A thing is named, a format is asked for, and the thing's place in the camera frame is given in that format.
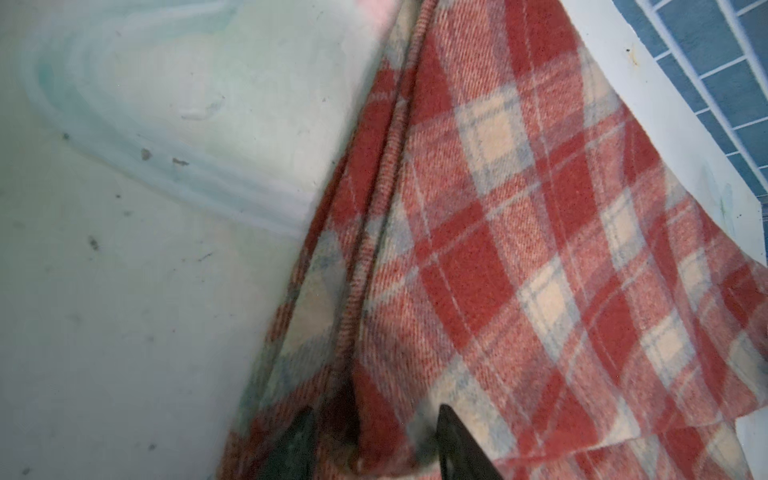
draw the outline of blue tile wall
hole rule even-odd
[[[698,74],[742,55],[715,0],[673,0],[659,16]]]
[[[768,249],[768,2],[614,0],[614,4],[648,51],[659,57],[657,63],[691,110],[700,112],[699,121],[760,200]],[[746,39],[750,47],[743,50],[737,38]],[[681,65],[698,78],[689,78]],[[723,123],[713,109],[722,113]]]
[[[760,91],[752,69],[745,61],[718,71],[703,82],[731,127],[768,115],[768,100]]]

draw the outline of plaid shirt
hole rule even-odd
[[[768,270],[557,0],[405,2],[218,475],[253,478],[312,405],[316,477],[344,477],[327,412],[351,394],[358,474],[438,478],[448,403],[506,478],[749,478],[733,419],[768,400],[766,322]]]

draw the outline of fabric fold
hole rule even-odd
[[[310,405],[317,478],[438,478],[448,403],[506,478],[749,478],[767,327],[557,0],[406,1],[218,477]]]

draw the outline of red plaid cloth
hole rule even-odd
[[[414,472],[448,403],[508,478],[749,478],[767,319],[557,0],[406,2],[219,477],[306,405],[317,478],[354,413],[349,468]]]

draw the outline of white grout line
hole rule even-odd
[[[694,84],[694,87],[699,92],[699,95],[701,95],[701,97],[704,99],[704,102],[709,106],[717,121],[723,125],[726,135],[728,135],[730,141],[733,142],[733,145],[735,145],[739,150],[741,156],[746,161],[746,164],[749,165],[753,173],[755,173],[757,181],[763,185],[763,188],[768,190],[768,180],[763,176],[763,173],[757,167],[757,163],[755,163],[755,160],[752,158],[752,155],[750,155],[750,152],[747,151],[747,149],[744,147],[744,144],[741,143],[739,136],[736,135],[733,130],[731,130],[728,120],[725,118],[723,111],[720,110],[720,106],[717,105],[717,102],[715,102],[714,98],[712,98],[710,92],[706,87],[704,87],[704,82],[702,82],[696,74],[693,65],[690,64],[690,61],[688,61],[688,58],[683,53],[683,50],[677,44],[670,31],[667,30],[667,26],[663,21],[661,21],[659,15],[651,8],[648,0],[635,0],[635,2],[643,10],[643,13],[645,13],[648,21],[654,26],[654,28],[656,28],[656,32],[667,44],[670,51],[672,52],[672,55],[674,56],[674,59],[677,60],[677,63],[680,64],[680,67],[683,69],[683,72],[685,72],[685,75],[687,75],[691,83]]]
[[[739,130],[740,128],[749,127],[750,125],[759,124],[761,121],[768,120],[768,117],[758,118],[757,120],[748,121],[745,124],[738,125],[736,127],[733,127],[734,130]]]
[[[725,70],[728,67],[733,67],[735,64],[741,63],[742,61],[745,61],[745,60],[746,60],[746,55],[741,55],[739,58],[734,58],[733,60],[729,61],[728,63],[722,64],[720,67],[713,68],[712,70],[708,71],[707,73],[703,73],[703,74],[699,75],[699,78],[701,78],[703,80],[703,79],[705,79],[707,77],[710,77],[710,76],[716,74],[718,71],[723,71],[723,70]]]
[[[661,0],[661,2],[658,2],[656,5],[654,5],[654,12],[669,2],[672,2],[672,0]]]
[[[757,60],[757,55],[755,55],[755,50],[752,48],[750,40],[746,37],[744,27],[741,25],[741,22],[739,22],[738,17],[736,17],[736,12],[733,11],[733,5],[730,4],[729,0],[717,0],[717,6],[720,7],[720,10],[725,16],[725,21],[728,22],[728,26],[733,32],[733,36],[736,37],[736,41],[739,42],[739,46],[746,57],[746,62],[750,64],[752,73],[755,74],[755,79],[760,86],[760,90],[763,91],[763,95],[768,99],[768,76],[766,76],[766,72],[763,70],[760,61]]]
[[[672,52],[671,52],[671,51],[669,51],[669,50],[667,50],[667,51],[666,51],[666,52],[664,52],[664,53],[660,53],[660,54],[658,54],[658,55],[656,55],[656,56],[654,57],[654,60],[655,60],[655,61],[659,61],[659,60],[661,60],[662,58],[664,58],[664,57],[666,57],[667,55],[669,55],[670,53],[672,53]]]
[[[738,12],[736,12],[736,16],[740,17],[741,15],[744,15],[749,10],[752,10],[753,8],[757,8],[761,6],[763,3],[768,2],[768,0],[757,0],[757,2],[754,2],[753,4],[747,5],[746,7],[742,8]]]

